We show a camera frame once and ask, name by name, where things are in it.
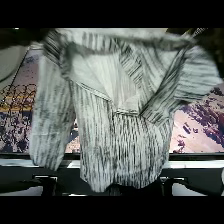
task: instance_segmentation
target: striped fabric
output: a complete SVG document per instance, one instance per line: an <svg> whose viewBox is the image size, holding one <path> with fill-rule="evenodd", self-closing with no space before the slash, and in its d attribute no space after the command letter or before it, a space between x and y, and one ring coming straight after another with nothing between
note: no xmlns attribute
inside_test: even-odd
<svg viewBox="0 0 224 224"><path fill-rule="evenodd" d="M81 177L96 192L155 181L169 157L174 112L222 83L187 35L66 28L49 34L44 49L31 158L57 170L76 114Z"/></svg>

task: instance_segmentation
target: clothing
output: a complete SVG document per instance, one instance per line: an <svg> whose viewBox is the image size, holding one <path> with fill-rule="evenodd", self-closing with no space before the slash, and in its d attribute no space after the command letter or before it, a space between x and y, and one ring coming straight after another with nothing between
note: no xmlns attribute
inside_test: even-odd
<svg viewBox="0 0 224 224"><path fill-rule="evenodd" d="M44 43L30 155L59 167L77 116L81 178L92 190L143 188L169 157L174 112L222 80L190 36L147 29L57 29Z"/></svg>

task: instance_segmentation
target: striped shirt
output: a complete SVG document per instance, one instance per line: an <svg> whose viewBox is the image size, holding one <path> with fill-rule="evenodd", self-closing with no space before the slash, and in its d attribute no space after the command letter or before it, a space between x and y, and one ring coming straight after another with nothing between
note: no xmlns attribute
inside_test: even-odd
<svg viewBox="0 0 224 224"><path fill-rule="evenodd" d="M77 118L81 178L92 190L143 188L168 160L174 112L220 83L211 57L188 35L57 29L44 42L31 158L57 170Z"/></svg>

